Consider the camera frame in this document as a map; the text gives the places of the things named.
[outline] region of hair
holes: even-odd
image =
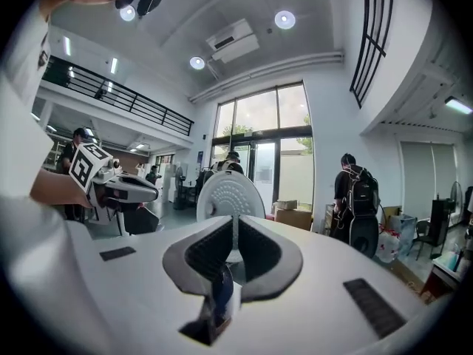
[[[86,139],[86,138],[87,138],[87,133],[86,133],[86,131],[85,131],[83,128],[81,128],[81,127],[79,127],[79,128],[77,128],[76,130],[74,130],[74,135],[73,135],[73,137],[75,137],[76,135],[80,135],[83,139]]]
[[[227,154],[227,158],[226,158],[226,159],[236,160],[237,162],[239,162],[239,153],[236,152],[236,151],[230,151],[230,152]]]
[[[341,157],[340,162],[342,166],[349,166],[351,164],[356,164],[356,159],[353,155],[345,153],[344,156]]]

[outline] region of standing fan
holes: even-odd
[[[452,184],[452,188],[450,189],[449,211],[450,214],[455,212],[459,213],[457,216],[457,222],[452,224],[457,225],[460,223],[463,211],[463,193],[461,190],[461,185],[457,181]]]

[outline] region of black metal railing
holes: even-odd
[[[43,79],[189,136],[194,123],[179,113],[77,64],[51,56]]]
[[[381,56],[386,56],[386,40],[391,25],[393,0],[364,0],[363,37],[360,55],[350,91],[361,108],[378,69]]]

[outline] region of recessed light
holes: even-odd
[[[71,56],[71,40],[64,37],[64,52],[67,56]]]
[[[291,12],[287,10],[282,10],[278,12],[274,17],[274,22],[281,29],[290,29],[296,24],[296,17]]]
[[[457,110],[458,112],[462,112],[465,115],[469,115],[471,112],[473,112],[473,109],[467,107],[465,104],[462,104],[461,102],[459,102],[459,100],[457,100],[453,96],[450,96],[449,98],[447,98],[445,101],[445,104],[448,107],[453,108]]]
[[[135,9],[129,5],[128,7],[124,7],[120,9],[120,17],[125,21],[133,21],[136,16]]]
[[[189,63],[191,64],[192,68],[196,70],[201,70],[202,68],[205,67],[204,60],[199,56],[192,57]]]
[[[110,72],[112,74],[115,74],[117,72],[117,63],[118,63],[118,59],[113,58],[112,59],[112,66],[110,67]]]

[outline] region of door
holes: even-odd
[[[265,211],[269,213],[274,199],[277,198],[276,142],[251,141],[232,147],[239,153],[243,172],[255,185],[265,205]]]

